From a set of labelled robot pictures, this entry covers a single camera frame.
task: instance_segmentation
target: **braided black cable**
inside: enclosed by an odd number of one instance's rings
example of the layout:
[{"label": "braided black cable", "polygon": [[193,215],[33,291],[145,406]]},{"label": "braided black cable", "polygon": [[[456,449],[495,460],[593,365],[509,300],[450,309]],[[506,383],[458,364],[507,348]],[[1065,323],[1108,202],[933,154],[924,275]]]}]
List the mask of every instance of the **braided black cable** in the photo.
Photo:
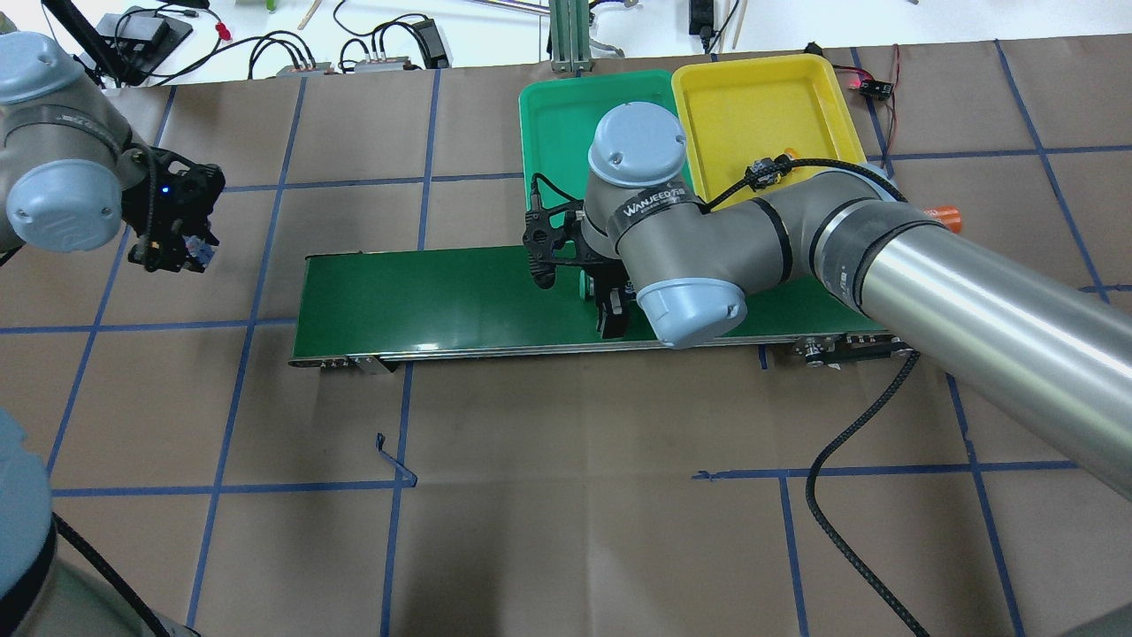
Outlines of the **braided black cable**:
[{"label": "braided black cable", "polygon": [[920,626],[920,622],[917,621],[915,617],[912,617],[912,613],[907,608],[904,608],[902,603],[900,603],[900,600],[897,599],[897,596],[892,593],[892,591],[890,591],[889,587],[885,586],[883,582],[881,582],[881,578],[877,577],[875,573],[873,573],[873,569],[868,568],[868,566],[865,565],[865,561],[861,560],[856,552],[854,552],[854,550],[849,546],[849,544],[844,541],[844,539],[841,537],[841,534],[839,534],[837,530],[833,528],[833,525],[830,524],[829,518],[826,518],[825,514],[822,513],[822,508],[817,506],[817,497],[814,493],[814,488],[817,484],[817,475],[822,472],[822,465],[824,465],[825,462],[830,458],[830,456],[832,456],[834,451],[837,451],[842,445],[844,445],[846,441],[852,437],[852,434],[857,433],[861,428],[864,428],[865,424],[873,419],[873,416],[875,416],[881,410],[884,408],[885,405],[887,405],[889,401],[891,401],[892,397],[895,396],[897,391],[900,389],[900,386],[904,385],[904,381],[908,379],[908,376],[912,373],[912,370],[916,368],[917,361],[919,361],[919,353],[912,352],[908,356],[908,360],[904,362],[903,367],[900,368],[900,371],[897,372],[897,377],[892,379],[892,382],[889,384],[887,389],[884,390],[881,397],[877,398],[873,403],[873,405],[871,405],[868,410],[866,410],[865,413],[860,415],[860,418],[854,421],[854,424],[849,425],[849,428],[846,429],[846,431],[841,432],[841,436],[833,439],[833,442],[826,446],[825,449],[823,449],[822,453],[817,455],[817,458],[814,459],[814,464],[809,467],[809,473],[806,475],[806,505],[809,507],[809,513],[814,515],[814,519],[817,520],[817,525],[822,527],[822,531],[825,532],[825,535],[830,536],[830,540],[833,542],[833,545],[841,551],[841,554],[844,556],[847,560],[849,560],[849,563],[852,565],[852,568],[857,569],[857,573],[859,573],[860,576],[865,578],[865,582],[867,582],[868,585],[873,587],[873,591],[876,591],[876,594],[880,595],[881,599],[884,600],[886,604],[889,604],[889,608],[891,608],[892,611],[897,613],[897,617],[899,617],[900,620],[903,621],[904,625],[908,626],[908,628],[917,637],[928,637],[927,630],[925,630],[924,627]]},{"label": "braided black cable", "polygon": [[134,609],[134,612],[138,613],[138,617],[142,618],[142,621],[145,622],[146,627],[148,627],[156,637],[170,637],[169,631],[165,630],[165,626],[161,623],[157,616],[154,614],[154,612],[149,610],[149,606],[142,601],[142,597],[139,597],[138,594],[130,588],[130,585],[122,579],[122,576],[118,575],[118,571],[115,571],[114,568],[111,567],[110,563],[94,550],[94,546],[91,546],[91,544],[84,540],[78,532],[63,522],[63,519],[59,517],[59,514],[51,514],[51,517],[55,520],[55,531],[59,532],[59,535],[70,543],[70,545],[74,546],[80,556],[86,558],[86,561],[91,562],[91,566],[98,571],[98,575],[104,577],[106,582],[114,587],[114,591],[118,591],[118,594],[126,600],[130,608]]},{"label": "braided black cable", "polygon": [[788,170],[794,170],[795,167],[805,167],[809,165],[817,165],[823,167],[837,167],[839,170],[852,172],[854,174],[859,174],[880,186],[882,190],[892,195],[892,198],[897,199],[898,201],[908,200],[908,198],[904,197],[904,195],[900,190],[898,190],[897,187],[893,186],[887,179],[881,177],[880,174],[873,172],[872,170],[863,165],[858,165],[856,163],[849,163],[847,161],[841,161],[841,160],[814,157],[814,158],[798,158],[798,160],[778,162],[767,165],[765,167],[752,171],[746,177],[736,182],[735,186],[731,186],[727,190],[723,190],[723,193],[707,201],[707,209],[714,209],[715,206],[726,201],[728,198],[731,197],[731,195],[738,192],[739,190],[746,188],[747,186],[754,183],[755,181],[758,181],[763,177],[769,177],[777,172],[783,172]]}]

